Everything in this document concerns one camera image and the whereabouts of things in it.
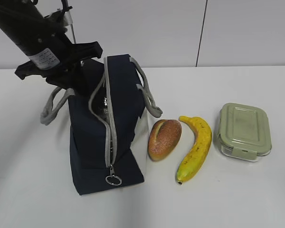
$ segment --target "zipper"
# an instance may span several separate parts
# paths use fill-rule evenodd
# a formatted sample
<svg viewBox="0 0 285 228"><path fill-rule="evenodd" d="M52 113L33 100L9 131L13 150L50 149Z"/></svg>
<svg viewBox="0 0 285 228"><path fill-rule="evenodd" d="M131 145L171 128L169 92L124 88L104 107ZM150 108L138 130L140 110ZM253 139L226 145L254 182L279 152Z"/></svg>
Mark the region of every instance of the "zipper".
<svg viewBox="0 0 285 228"><path fill-rule="evenodd" d="M110 150L108 152L108 159L109 159L109 171L110 176L105 178L106 182L113 186L119 186L122 184L122 179L115 175L114 170L114 163L117 156L117 134L114 122L114 114L113 114L113 107L112 107L112 100L111 100L111 89L110 89L110 79L109 79L109 71L108 71L108 62L107 58L104 58L104 76L105 76L105 86L106 86L106 97L104 98L104 105L106 106L106 115L107 115L107 122L109 123L110 127Z"/></svg>
<svg viewBox="0 0 285 228"><path fill-rule="evenodd" d="M106 58L104 58L104 67L104 76L95 91L92 93L91 98L89 100L89 110L100 122L105 125L106 128L106 140L104 150L105 164L109 169L110 175L105 178L105 181L110 185L119 186L122 184L122 179L115 175L115 170L113 167L117 154L117 135L114 123L114 115L110 94L110 81ZM95 112L92 110L93 99L101 88L101 86L106 87L106 97L104 97L103 100L104 109L102 117L96 115Z"/></svg>

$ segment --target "bag handle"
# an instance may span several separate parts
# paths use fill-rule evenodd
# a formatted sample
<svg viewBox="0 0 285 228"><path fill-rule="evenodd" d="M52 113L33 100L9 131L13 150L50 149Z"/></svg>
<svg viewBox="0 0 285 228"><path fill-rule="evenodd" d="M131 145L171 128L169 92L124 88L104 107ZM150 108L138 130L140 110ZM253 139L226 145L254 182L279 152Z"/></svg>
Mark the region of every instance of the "bag handle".
<svg viewBox="0 0 285 228"><path fill-rule="evenodd" d="M54 91L49 96L47 103L45 107L43 108L43 111L40 115L40 122L44 124L45 126L48 126L53 120L55 120L59 110L62 108L62 106L66 103L67 99L70 96L75 96L74 89L70 88L65 91L65 94L61 98L61 100L58 102L57 106L53 109L54 106L54 98L61 90L60 87L56 87Z"/></svg>
<svg viewBox="0 0 285 228"><path fill-rule="evenodd" d="M136 84L137 89L142 91L142 95L145 101L145 105L147 110L151 115L153 115L156 118L161 117L162 115L162 110L156 106L155 100L150 92L149 89L149 84L147 80L147 76L138 64L138 62L133 58L130 57L130 62L134 63L136 70L139 72L139 74L142 76L143 79L143 87L140 84ZM65 94L61 98L61 100L58 102L57 106L53 109L54 107L54 99L56 95L59 93L61 90L60 87L56 87L54 91L51 93L49 96L47 103L40 115L40 122L44 124L45 126L48 126L55 118L57 117L57 114L59 110L62 108L62 106L66 103L67 99L70 96L75 96L75 91L72 88L69 88L65 91Z"/></svg>
<svg viewBox="0 0 285 228"><path fill-rule="evenodd" d="M147 110L154 117L160 118L162 116L162 110L160 109L160 107L156 106L155 100L149 88L148 79L147 79L146 74L144 73L141 66L138 64L138 62L133 57L130 57L130 62L134 63L136 70L142 76L143 87L140 84L136 84L136 86L139 90L142 91L142 95L143 95Z"/></svg>

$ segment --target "white table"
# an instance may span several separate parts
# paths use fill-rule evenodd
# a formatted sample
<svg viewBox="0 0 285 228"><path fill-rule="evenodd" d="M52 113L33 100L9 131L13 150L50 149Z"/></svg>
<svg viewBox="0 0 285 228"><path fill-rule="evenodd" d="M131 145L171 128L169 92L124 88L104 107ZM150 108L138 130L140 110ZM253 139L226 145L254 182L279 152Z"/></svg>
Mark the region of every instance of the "white table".
<svg viewBox="0 0 285 228"><path fill-rule="evenodd" d="M250 163L212 145L198 174L179 186L175 172L193 144L182 124L173 153L148 161L144 184L80 197L69 165L67 107L50 126L40 125L53 86L0 70L0 228L285 228L285 66L145 72L163 118L201 116L214 130L225 103L264 109L271 153Z"/></svg>

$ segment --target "white bag panel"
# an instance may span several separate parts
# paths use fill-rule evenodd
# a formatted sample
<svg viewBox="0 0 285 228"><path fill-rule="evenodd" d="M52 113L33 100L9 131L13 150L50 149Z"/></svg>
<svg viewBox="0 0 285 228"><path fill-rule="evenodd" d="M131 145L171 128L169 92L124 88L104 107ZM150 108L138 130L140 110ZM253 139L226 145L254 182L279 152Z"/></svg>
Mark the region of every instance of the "white bag panel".
<svg viewBox="0 0 285 228"><path fill-rule="evenodd" d="M148 112L145 108L142 117L138 118L135 137L131 144L131 151L136 159L136 162L145 177L147 168L148 155L148 140L149 140L149 126L148 126Z"/></svg>

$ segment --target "metal ring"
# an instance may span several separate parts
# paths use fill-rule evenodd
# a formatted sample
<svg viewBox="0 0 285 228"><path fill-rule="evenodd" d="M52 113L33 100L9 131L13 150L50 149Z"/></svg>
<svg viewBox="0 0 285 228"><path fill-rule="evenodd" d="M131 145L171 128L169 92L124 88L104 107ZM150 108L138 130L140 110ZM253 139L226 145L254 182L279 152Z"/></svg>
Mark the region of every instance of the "metal ring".
<svg viewBox="0 0 285 228"><path fill-rule="evenodd" d="M115 179L117 179L117 180L119 181L119 183L117 183L117 184L112 183L112 182L109 181L109 178L115 178ZM105 178L105 181L106 181L108 184L113 185L113 186L120 186L120 185L122 184L122 182L123 182L122 179L121 179L119 176L115 176L115 175L107 176L107 177Z"/></svg>

